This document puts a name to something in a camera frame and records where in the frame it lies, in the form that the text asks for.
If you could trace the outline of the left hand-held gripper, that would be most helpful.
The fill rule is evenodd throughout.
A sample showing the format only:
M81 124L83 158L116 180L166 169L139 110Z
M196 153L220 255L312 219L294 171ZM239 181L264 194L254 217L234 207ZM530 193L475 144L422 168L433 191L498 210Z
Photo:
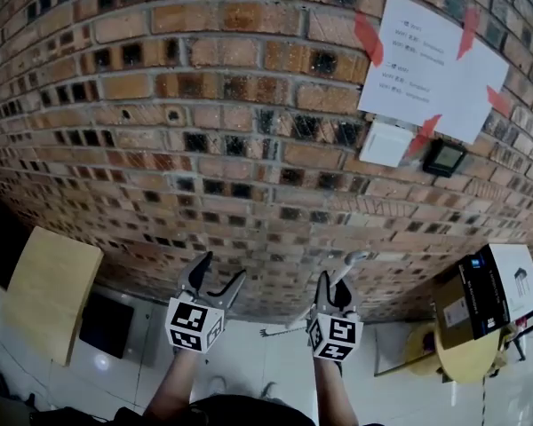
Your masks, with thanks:
M208 251L188 262L179 273L180 293L170 299L164 328L170 345L207 353L225 329L225 314L246 280L246 271L237 272L219 292L199 295L213 253Z

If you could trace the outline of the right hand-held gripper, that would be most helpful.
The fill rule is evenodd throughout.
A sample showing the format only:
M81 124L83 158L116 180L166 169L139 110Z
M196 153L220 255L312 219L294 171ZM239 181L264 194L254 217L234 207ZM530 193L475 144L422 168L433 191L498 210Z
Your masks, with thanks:
M357 315L360 296L348 278L342 278L335 286L334 305L343 316ZM314 296L316 313L307 330L313 356L333 362L345 361L358 349L363 323L344 317L330 316L330 276L326 271L320 274Z

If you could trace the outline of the person's left forearm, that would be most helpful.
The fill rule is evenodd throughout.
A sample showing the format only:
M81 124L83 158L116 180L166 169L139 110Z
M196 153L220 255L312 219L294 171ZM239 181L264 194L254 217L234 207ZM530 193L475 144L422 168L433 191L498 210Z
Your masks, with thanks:
M143 414L144 417L169 422L187 410L201 357L200 353L186 349L180 349L175 354Z

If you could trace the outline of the person's right forearm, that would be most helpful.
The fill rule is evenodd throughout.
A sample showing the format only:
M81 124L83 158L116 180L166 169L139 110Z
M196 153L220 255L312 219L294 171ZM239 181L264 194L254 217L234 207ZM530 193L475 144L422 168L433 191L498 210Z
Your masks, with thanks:
M338 365L314 358L319 426L355 426L356 416L346 394Z

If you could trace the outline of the white flat panel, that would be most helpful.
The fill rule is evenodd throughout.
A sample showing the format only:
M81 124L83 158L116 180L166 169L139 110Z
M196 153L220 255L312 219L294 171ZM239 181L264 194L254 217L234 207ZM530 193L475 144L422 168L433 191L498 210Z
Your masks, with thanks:
M421 349L405 359L405 349L410 333L415 327L406 322L379 323L374 326L375 365L374 377L395 374L428 359L432 353Z

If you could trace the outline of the black rectangular case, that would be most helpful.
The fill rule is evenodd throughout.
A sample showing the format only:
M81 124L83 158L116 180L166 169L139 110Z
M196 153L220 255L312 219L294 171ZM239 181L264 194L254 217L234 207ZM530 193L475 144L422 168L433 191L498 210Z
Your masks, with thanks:
M79 339L121 359L124 355L134 308L92 293L84 307Z

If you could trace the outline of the brown cardboard box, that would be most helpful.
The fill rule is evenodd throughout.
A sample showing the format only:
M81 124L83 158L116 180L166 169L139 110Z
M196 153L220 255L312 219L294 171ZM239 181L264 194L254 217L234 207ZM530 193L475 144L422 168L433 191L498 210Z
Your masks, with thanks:
M434 291L434 305L445 349L479 340L509 323L505 292L498 277L455 276Z

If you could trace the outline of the round yellow table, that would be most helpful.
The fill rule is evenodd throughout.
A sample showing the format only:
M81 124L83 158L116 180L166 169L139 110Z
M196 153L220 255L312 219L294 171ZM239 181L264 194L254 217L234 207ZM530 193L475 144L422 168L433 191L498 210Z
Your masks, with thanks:
M456 383L477 383L495 362L499 342L500 332L496 331L448 348L438 324L425 322L410 331L403 357L414 375L442 374Z

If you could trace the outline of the light wooden table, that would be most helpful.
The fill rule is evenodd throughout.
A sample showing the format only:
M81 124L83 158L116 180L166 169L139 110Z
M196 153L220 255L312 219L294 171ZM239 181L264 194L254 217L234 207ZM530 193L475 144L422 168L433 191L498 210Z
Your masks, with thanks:
M3 298L4 321L47 359L68 366L102 259L100 248L35 227Z

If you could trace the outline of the black and white box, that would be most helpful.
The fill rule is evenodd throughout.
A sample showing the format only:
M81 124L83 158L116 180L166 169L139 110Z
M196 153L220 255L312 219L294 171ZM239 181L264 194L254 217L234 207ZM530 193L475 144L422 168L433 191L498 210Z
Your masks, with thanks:
M533 259L526 245L487 244L461 259L458 274L474 340L533 312Z

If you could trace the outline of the red tape strip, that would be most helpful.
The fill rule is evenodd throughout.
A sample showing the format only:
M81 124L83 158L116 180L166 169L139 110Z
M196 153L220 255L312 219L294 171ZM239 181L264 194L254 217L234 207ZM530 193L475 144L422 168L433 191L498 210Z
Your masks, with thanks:
M377 31L362 13L355 15L354 34L374 67L380 67L384 59L384 47Z
M406 152L408 157L417 154L428 143L428 140L434 134L435 127L441 118L441 114L436 114L424 121L423 125L418 130L418 133L410 142Z
M492 108L505 118L509 118L512 110L509 100L501 92L497 92L489 85L486 86L486 91L487 100Z
M479 24L480 13L476 7L468 7L465 11L463 32L457 52L457 60L462 59L473 47L476 29Z

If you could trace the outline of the white paper sheet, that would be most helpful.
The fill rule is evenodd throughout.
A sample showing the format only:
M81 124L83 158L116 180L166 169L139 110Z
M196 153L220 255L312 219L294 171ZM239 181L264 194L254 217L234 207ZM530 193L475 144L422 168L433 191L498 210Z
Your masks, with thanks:
M472 144L509 66L482 41L411 0L386 0L358 108L417 126L435 119L444 136Z

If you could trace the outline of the black wall thermostat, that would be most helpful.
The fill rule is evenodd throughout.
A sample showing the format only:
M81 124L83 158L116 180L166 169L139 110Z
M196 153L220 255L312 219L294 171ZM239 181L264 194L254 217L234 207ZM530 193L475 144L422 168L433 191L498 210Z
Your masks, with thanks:
M437 138L430 145L422 170L436 177L450 178L466 155L467 150L460 144Z

